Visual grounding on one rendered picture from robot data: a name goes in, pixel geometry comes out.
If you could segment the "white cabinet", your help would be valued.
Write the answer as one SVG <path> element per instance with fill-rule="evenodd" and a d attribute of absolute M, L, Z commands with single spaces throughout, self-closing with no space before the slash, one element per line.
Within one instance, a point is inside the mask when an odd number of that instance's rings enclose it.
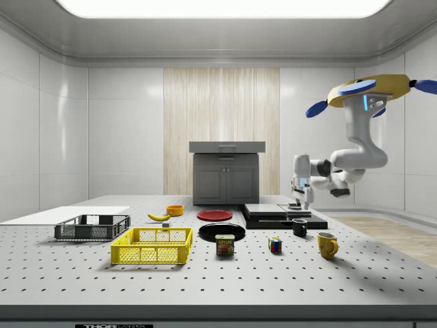
<path fill-rule="evenodd" d="M 259 202 L 257 154 L 195 154 L 193 204 L 225 205 Z"/>

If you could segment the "flat-sided can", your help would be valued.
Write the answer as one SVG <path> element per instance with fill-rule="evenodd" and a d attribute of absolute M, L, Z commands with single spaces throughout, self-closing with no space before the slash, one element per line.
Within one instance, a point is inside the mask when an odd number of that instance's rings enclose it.
<path fill-rule="evenodd" d="M 235 252 L 234 241 L 235 236 L 233 234 L 217 234 L 215 236 L 216 241 L 216 254 L 217 255 L 233 255 Z"/>

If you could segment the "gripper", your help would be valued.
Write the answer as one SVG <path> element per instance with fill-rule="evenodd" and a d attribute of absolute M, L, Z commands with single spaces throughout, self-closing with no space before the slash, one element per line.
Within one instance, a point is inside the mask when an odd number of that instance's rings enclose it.
<path fill-rule="evenodd" d="M 314 201 L 313 189 L 311 186 L 297 189 L 292 186 L 292 195 L 303 209 L 308 209 L 310 203 Z"/>

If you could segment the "dark grey basket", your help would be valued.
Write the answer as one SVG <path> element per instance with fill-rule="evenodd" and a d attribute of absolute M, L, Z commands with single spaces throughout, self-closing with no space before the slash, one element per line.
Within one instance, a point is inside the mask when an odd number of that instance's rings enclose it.
<path fill-rule="evenodd" d="M 79 215 L 58 223 L 55 226 L 55 238 L 69 241 L 111 241 L 129 226 L 129 215 Z"/>

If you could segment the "red plate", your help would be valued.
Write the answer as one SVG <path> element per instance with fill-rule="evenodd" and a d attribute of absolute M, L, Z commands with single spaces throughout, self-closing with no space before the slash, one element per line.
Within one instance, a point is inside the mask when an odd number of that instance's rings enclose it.
<path fill-rule="evenodd" d="M 233 217 L 228 210 L 204 210 L 197 213 L 197 218 L 203 221 L 226 221 Z"/>

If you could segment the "black stove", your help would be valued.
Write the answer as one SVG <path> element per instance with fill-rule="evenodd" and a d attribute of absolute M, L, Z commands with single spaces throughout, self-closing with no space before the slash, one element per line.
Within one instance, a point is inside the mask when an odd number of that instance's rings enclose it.
<path fill-rule="evenodd" d="M 300 204 L 245 204 L 240 207 L 247 229 L 292 229 L 292 219 L 307 220 L 308 229 L 327 229 L 328 223 Z"/>

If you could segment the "yellow basket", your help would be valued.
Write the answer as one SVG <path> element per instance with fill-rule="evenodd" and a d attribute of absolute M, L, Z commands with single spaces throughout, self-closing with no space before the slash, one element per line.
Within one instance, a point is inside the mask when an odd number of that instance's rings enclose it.
<path fill-rule="evenodd" d="M 184 264 L 192 228 L 131 228 L 111 243 L 113 264 Z"/>

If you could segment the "white board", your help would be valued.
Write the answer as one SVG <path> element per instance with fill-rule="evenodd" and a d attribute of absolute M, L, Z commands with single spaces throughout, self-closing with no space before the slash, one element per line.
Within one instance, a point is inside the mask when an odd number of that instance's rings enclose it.
<path fill-rule="evenodd" d="M 53 226 L 79 215 L 116 215 L 129 206 L 60 206 L 50 210 L 1 222 L 0 225 L 44 225 Z"/>

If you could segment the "black plate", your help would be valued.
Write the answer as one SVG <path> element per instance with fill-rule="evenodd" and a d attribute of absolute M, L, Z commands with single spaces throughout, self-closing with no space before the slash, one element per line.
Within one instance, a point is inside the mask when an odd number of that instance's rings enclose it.
<path fill-rule="evenodd" d="M 206 241 L 214 242 L 217 234 L 233 234 L 235 241 L 239 241 L 244 238 L 245 229 L 232 223 L 211 223 L 199 228 L 200 237 Z"/>

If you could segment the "yellow mug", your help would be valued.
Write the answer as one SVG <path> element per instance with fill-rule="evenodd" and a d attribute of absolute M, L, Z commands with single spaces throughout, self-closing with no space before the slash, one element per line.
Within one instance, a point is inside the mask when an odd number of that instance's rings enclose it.
<path fill-rule="evenodd" d="M 329 232 L 319 232 L 317 239 L 320 255 L 326 259 L 334 258 L 339 250 L 337 236 Z"/>

